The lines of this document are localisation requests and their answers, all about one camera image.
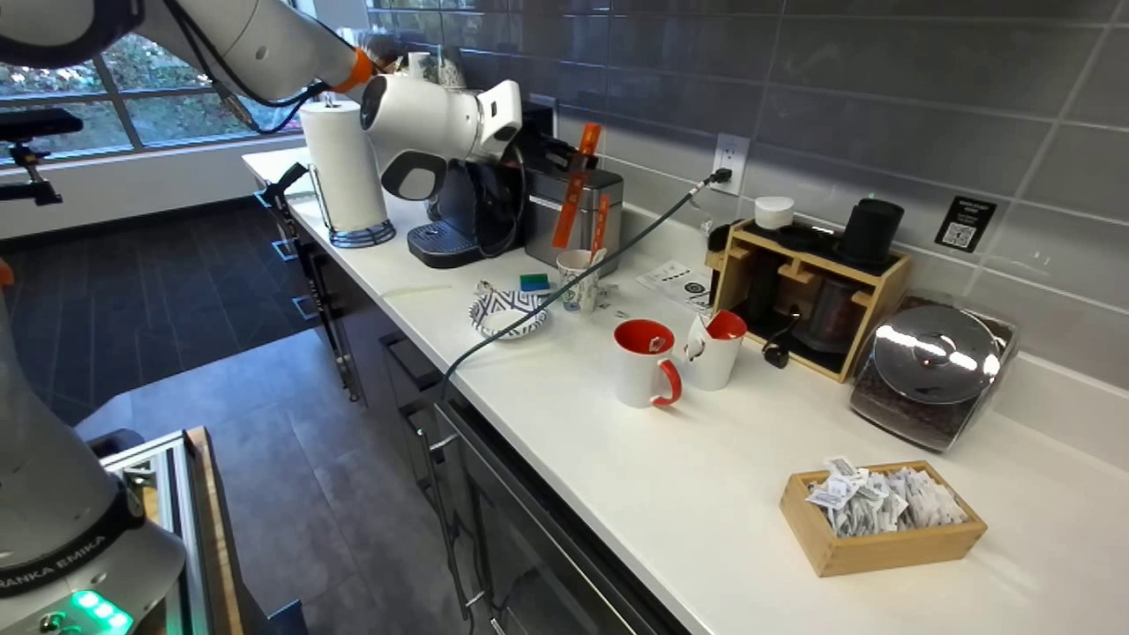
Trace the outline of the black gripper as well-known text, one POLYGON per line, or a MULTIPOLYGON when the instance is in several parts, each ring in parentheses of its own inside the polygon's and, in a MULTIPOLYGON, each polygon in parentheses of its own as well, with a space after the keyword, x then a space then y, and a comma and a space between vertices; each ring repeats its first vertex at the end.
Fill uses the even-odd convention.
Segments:
POLYGON ((522 175, 498 159, 465 164, 403 153, 386 165, 383 186, 403 201, 443 201, 457 189, 465 189, 478 201, 517 201, 522 194, 522 175))

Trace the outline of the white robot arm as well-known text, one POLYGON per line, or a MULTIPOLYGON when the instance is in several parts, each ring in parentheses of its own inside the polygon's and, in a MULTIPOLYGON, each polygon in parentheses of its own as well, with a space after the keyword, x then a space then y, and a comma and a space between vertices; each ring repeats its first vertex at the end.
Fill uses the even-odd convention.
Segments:
MULTIPOLYGON (((144 37, 259 101, 359 94, 373 165, 498 159, 522 126, 517 80, 471 92, 373 55, 284 0, 0 0, 0 60, 72 68, 144 37)), ((0 336, 0 635, 93 626, 129 635, 178 585, 189 549, 31 391, 0 336)))

